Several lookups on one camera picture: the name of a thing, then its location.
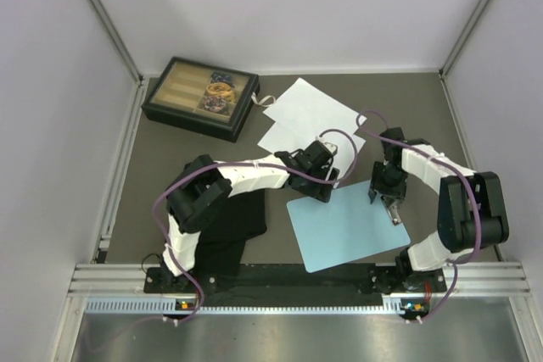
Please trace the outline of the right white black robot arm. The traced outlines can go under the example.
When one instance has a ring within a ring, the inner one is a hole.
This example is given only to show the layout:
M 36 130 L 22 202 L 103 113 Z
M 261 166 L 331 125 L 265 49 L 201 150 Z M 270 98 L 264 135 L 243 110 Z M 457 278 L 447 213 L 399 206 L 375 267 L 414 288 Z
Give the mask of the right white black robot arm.
M 395 258 L 395 277 L 402 288 L 416 290 L 427 272 L 508 240 L 507 210 L 496 173 L 463 167 L 423 139 L 405 139 L 400 127 L 386 129 L 378 140 L 383 160 L 373 165 L 368 196 L 371 202 L 382 201 L 393 224 L 400 223 L 398 207 L 406 198 L 410 175 L 438 196 L 436 231 Z

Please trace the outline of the white paper sheet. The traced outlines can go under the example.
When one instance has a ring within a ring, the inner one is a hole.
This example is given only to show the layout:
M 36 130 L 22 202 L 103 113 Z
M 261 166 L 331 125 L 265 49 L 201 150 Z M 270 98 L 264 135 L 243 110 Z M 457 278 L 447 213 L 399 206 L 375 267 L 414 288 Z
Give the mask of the white paper sheet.
M 257 145 L 270 153 L 278 151 L 293 153 L 298 149 L 306 149 L 320 136 L 324 142 L 330 142 L 337 147 L 334 154 L 336 159 L 353 156 L 351 142 L 355 144 L 356 151 L 359 151 L 366 142 L 363 138 L 355 135 L 344 136 L 342 133 L 329 131 L 328 129 L 301 131 L 288 128 L 276 122 L 258 141 Z
M 356 132 L 357 112 L 298 78 L 264 114 L 301 136 L 317 136 L 328 129 Z

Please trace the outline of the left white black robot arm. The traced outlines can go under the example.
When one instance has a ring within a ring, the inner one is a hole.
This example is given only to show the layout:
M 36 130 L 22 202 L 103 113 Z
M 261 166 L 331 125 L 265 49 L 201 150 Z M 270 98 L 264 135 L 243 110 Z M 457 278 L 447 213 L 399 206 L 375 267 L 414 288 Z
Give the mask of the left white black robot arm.
M 265 192 L 289 188 L 326 203 L 339 176 L 336 145 L 321 138 L 307 148 L 262 159 L 219 162 L 198 156 L 166 188 L 167 225 L 160 267 L 148 272 L 156 290 L 180 292 L 192 273 L 236 274 L 245 243 L 267 230 Z

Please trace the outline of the light blue clipboard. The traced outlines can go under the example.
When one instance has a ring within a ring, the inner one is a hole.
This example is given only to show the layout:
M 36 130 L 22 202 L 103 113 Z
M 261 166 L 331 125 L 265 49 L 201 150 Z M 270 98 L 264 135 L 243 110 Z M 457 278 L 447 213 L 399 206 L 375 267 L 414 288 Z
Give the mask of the light blue clipboard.
M 380 199 L 371 201 L 369 181 L 335 189 L 328 203 L 299 198 L 288 215 L 309 273 L 406 247 L 411 239 Z

